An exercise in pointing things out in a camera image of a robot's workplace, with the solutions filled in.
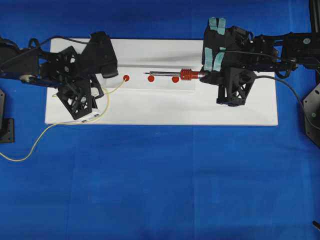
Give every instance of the black cable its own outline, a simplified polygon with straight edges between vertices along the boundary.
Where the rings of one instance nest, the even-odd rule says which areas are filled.
[[[296,60],[289,60],[289,59],[284,59],[282,57],[279,57],[279,56],[273,56],[273,55],[269,55],[269,54],[265,54],[265,53],[259,53],[259,52],[250,52],[250,51],[233,51],[233,50],[227,50],[227,51],[219,51],[219,53],[237,53],[237,54],[250,54],[250,55],[258,55],[258,56],[265,56],[265,57],[268,57],[268,58],[272,58],[272,59],[278,59],[278,60],[281,60],[283,62],[288,62],[288,63],[297,63]]]
[[[21,58],[22,56],[25,56],[25,55],[28,55],[30,54],[31,52],[33,52],[34,50],[36,49],[39,49],[42,45],[46,44],[47,42],[51,41],[52,39],[64,39],[64,40],[68,40],[70,42],[75,42],[75,43],[79,43],[79,44],[97,44],[96,42],[85,42],[85,41],[78,41],[78,40],[74,40],[74,39],[71,39],[71,38],[68,38],[68,37],[64,37],[64,36],[52,36],[46,40],[44,40],[43,42],[39,43],[37,46],[35,46],[34,48],[31,48],[30,50],[28,51],[25,51],[17,56],[14,56],[6,61],[4,61],[3,63],[0,64],[0,70],[2,70],[2,67],[5,66],[6,64],[18,59],[18,58]]]
[[[308,123],[309,123],[312,127],[314,127],[315,129],[317,129],[317,130],[320,131],[320,127],[314,125],[314,124],[310,121],[310,119],[309,119],[309,117],[307,116],[307,113],[306,113],[306,111],[305,111],[304,105],[303,105],[303,103],[302,103],[301,100],[300,100],[300,97],[299,97],[298,93],[294,90],[294,88],[293,88],[289,83],[287,83],[286,81],[284,81],[284,80],[282,80],[282,79],[279,79],[279,78],[276,78],[276,77],[273,77],[273,76],[265,76],[265,75],[257,76],[255,79],[262,79],[262,78],[273,79],[273,80],[276,80],[276,81],[278,81],[278,82],[286,85],[286,86],[293,92],[294,96],[296,97],[297,101],[299,102],[300,107],[301,107],[301,109],[302,109],[302,111],[303,111],[303,114],[304,114],[304,116],[305,116],[305,119],[308,121]]]

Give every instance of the red marker dot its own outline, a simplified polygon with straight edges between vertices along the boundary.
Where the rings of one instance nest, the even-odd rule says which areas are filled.
[[[172,82],[174,82],[175,84],[177,83],[177,82],[179,82],[179,77],[178,76],[173,76],[172,77]]]
[[[150,83],[152,83],[154,80],[155,80],[155,77],[154,77],[154,76],[148,76],[148,81],[149,81]]]
[[[123,81],[128,82],[130,79],[130,77],[128,75],[124,75],[123,76]]]

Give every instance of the white foam board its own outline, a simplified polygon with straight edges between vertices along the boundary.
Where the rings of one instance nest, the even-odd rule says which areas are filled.
[[[119,76],[103,79],[109,91],[121,83],[123,75],[130,80],[110,95],[106,115],[90,124],[114,125],[278,125],[276,84],[268,78],[257,79],[244,106],[216,104],[218,86],[199,80],[173,83],[170,77],[147,80],[144,72],[179,72],[181,68],[201,69],[202,40],[112,39],[118,59]],[[64,39],[51,41],[51,52],[74,46],[81,52],[85,45]],[[273,73],[259,75],[274,76]],[[47,89],[45,123],[72,121],[54,88]],[[99,109],[107,104],[104,96],[97,100]]]

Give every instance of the blue tape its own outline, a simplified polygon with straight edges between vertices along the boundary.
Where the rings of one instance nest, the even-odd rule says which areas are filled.
[[[224,18],[219,18],[218,24],[218,34],[225,35],[226,32],[226,20]]]
[[[219,24],[217,25],[217,18],[210,17],[209,18],[209,26],[210,30],[217,31],[220,35],[225,35],[226,32],[226,19],[223,17],[219,18]]]
[[[224,47],[220,47],[220,50],[224,51],[226,50]],[[222,60],[224,59],[225,53],[224,52],[218,52],[217,55],[215,56],[214,63],[213,63],[213,70],[220,72],[221,70],[221,63]]]
[[[215,17],[209,18],[210,30],[218,31],[217,19]]]
[[[213,56],[212,56],[212,49],[205,47],[204,48],[204,67],[203,69],[205,71],[212,71],[212,62],[213,62]]]

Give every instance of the blue fabric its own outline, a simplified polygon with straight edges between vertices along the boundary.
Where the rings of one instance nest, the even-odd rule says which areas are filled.
[[[94,31],[201,39],[210,16],[255,35],[310,31],[305,0],[2,0],[1,10],[0,35],[21,47]],[[288,81],[305,96],[315,74],[300,67]],[[0,88],[16,124],[16,143],[0,152],[21,157],[45,128],[46,89]],[[0,160],[0,239],[319,239],[320,150],[292,93],[276,88],[275,127],[51,129],[27,161]]]

